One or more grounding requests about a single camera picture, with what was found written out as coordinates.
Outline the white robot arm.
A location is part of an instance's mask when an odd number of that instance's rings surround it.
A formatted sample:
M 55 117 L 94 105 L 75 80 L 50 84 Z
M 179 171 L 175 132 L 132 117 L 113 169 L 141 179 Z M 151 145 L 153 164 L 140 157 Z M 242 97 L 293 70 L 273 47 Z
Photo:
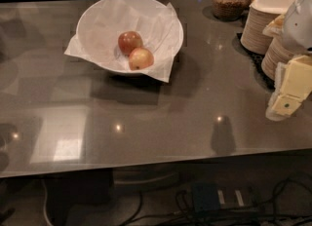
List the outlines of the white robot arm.
M 295 0 L 284 16 L 282 46 L 293 53 L 275 70 L 275 91 L 266 117 L 272 121 L 289 118 L 312 93 L 312 0 Z

